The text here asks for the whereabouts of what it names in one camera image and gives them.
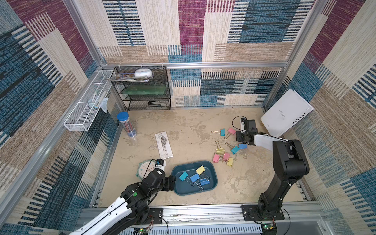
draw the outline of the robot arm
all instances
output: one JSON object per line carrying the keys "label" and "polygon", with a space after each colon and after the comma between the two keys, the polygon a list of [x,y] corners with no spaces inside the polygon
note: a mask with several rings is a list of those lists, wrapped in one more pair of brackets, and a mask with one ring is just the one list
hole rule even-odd
{"label": "robot arm", "polygon": [[257,207],[249,207],[254,220],[283,220],[282,201],[291,186],[309,173],[303,146],[297,139],[287,140],[259,134],[255,120],[241,119],[242,131],[237,131],[239,142],[247,142],[273,151],[274,177],[268,189],[260,195]]}
{"label": "robot arm", "polygon": [[163,167],[157,166],[141,182],[131,184],[107,209],[70,235],[119,234],[136,223],[144,223],[149,215],[149,204],[159,191],[174,189],[176,177],[165,177]]}

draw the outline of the clock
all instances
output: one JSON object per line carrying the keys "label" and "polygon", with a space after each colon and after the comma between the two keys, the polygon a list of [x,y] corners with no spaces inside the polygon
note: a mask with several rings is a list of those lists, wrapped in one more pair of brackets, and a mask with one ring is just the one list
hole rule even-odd
{"label": "clock", "polygon": [[144,178],[146,178],[149,175],[149,173],[154,170],[155,163],[156,163],[155,160],[146,160],[146,161],[141,162],[138,166],[136,176],[139,177],[140,179],[142,179],[145,175]]}

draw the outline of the white ruler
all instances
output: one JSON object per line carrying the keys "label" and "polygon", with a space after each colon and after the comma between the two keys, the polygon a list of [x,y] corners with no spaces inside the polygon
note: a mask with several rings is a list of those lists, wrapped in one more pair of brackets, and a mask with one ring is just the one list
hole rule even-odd
{"label": "white ruler", "polygon": [[164,131],[157,133],[155,134],[155,138],[157,140],[159,156],[161,157],[161,159],[173,157],[170,142],[168,141],[167,137],[167,132]]}

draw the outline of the wire mesh basket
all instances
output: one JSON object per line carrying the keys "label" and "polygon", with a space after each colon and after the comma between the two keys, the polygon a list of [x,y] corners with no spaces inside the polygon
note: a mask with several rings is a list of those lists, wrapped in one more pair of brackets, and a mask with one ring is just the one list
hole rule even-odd
{"label": "wire mesh basket", "polygon": [[[112,81],[120,98],[123,100],[127,110],[160,110],[171,108],[171,93],[167,78],[166,67],[162,66],[126,66],[115,67],[112,77],[116,77],[119,73],[134,73],[139,68],[149,68],[154,76],[149,82],[119,82]],[[165,90],[160,94],[124,94],[131,86],[152,86],[164,87]]]}
{"label": "wire mesh basket", "polygon": [[101,70],[86,89],[73,111],[64,122],[69,131],[88,131],[99,111],[99,105],[107,96],[112,83],[108,82],[112,70]]}

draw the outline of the white wire basket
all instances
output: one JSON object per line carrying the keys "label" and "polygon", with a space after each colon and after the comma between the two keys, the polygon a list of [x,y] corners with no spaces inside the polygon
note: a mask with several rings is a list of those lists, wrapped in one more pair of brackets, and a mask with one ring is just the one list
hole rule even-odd
{"label": "white wire basket", "polygon": [[74,107],[64,126],[69,131],[88,131],[97,115],[102,100],[107,96],[112,83],[107,81],[112,74],[112,70],[101,70],[89,87],[86,89],[79,102]]}

